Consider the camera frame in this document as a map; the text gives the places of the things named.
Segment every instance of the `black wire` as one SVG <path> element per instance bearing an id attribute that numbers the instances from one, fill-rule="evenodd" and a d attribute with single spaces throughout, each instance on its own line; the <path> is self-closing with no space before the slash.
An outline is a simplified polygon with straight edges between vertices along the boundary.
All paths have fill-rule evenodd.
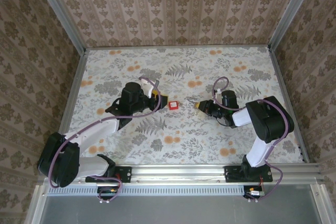
<path id="1" fill-rule="evenodd" d="M 221 122 L 219 122 L 218 118 L 216 118 L 217 122 L 221 125 L 221 126 L 225 126 L 225 127 L 228 127 L 226 124 L 223 124 Z"/>

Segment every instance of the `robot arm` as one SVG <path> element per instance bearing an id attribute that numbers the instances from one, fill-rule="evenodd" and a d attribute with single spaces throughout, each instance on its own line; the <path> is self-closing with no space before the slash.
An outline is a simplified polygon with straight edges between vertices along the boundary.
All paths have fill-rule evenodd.
<path id="1" fill-rule="evenodd" d="M 223 91 L 220 99 L 217 98 L 217 100 L 222 100 L 222 105 L 226 107 L 238 108 L 234 91 Z M 280 109 L 286 117 L 288 133 L 292 132 L 294 122 L 279 101 L 274 96 L 264 98 L 264 100 Z M 273 106 L 260 100 L 246 103 L 246 107 L 237 112 L 224 109 L 215 104 L 213 100 L 200 102 L 198 108 L 210 116 L 223 118 L 225 126 L 231 128 L 253 124 L 257 136 L 251 150 L 244 156 L 239 172 L 243 173 L 244 180 L 259 179 L 260 173 L 266 168 L 265 160 L 271 149 L 285 132 L 285 122 L 282 115 Z"/>
<path id="2" fill-rule="evenodd" d="M 113 177 L 116 164 L 108 157 L 98 154 L 95 157 L 80 157 L 80 155 L 98 139 L 111 135 L 120 130 L 132 120 L 132 115 L 142 112 L 146 108 L 154 110 L 167 105 L 168 97 L 153 95 L 153 85 L 141 79 L 140 86 L 135 82 L 128 82 L 106 114 L 98 121 L 84 126 L 81 130 L 61 135 L 58 132 L 49 136 L 38 161 L 37 168 L 48 176 L 52 160 L 62 143 L 71 138 L 58 155 L 52 168 L 51 180 L 60 187 L 69 185 L 76 177 L 103 176 Z"/>

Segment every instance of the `table surface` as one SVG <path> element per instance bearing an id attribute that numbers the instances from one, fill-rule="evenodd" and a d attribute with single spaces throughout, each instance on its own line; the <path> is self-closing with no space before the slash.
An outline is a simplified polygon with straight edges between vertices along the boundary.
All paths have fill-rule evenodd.
<path id="1" fill-rule="evenodd" d="M 78 93 L 70 130 L 93 122 L 139 76 L 159 80 L 162 94 L 178 101 L 145 118 L 133 119 L 122 130 L 97 140 L 84 156 L 98 153 L 117 164 L 239 164 L 251 149 L 252 124 L 231 129 L 194 108 L 211 99 L 220 76 L 230 79 L 238 104 L 274 95 L 285 107 L 266 47 L 197 47 L 92 50 Z M 224 81 L 218 83 L 222 88 Z M 269 157 L 272 163 L 301 163 L 298 143 L 290 133 Z"/>

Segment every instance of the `gray floor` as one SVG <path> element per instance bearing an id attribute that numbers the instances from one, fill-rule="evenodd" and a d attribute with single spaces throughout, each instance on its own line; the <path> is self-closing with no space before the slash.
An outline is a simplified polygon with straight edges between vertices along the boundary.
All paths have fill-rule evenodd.
<path id="1" fill-rule="evenodd" d="M 91 223 L 321 223 L 310 186 L 280 186 L 248 203 L 238 196 L 123 196 L 109 204 L 96 197 L 48 197 L 43 224 Z"/>

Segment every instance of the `patterned wallpaper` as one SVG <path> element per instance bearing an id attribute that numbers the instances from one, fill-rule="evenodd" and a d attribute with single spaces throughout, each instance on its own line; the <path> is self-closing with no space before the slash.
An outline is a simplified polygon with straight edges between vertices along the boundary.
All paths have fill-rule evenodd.
<path id="1" fill-rule="evenodd" d="M 310 157 L 336 209 L 336 0 L 304 0 L 276 55 Z"/>
<path id="2" fill-rule="evenodd" d="M 87 47 L 267 44 L 290 0 L 61 0 Z"/>
<path id="3" fill-rule="evenodd" d="M 78 54 L 47 0 L 0 0 L 0 223 L 23 223 Z"/>

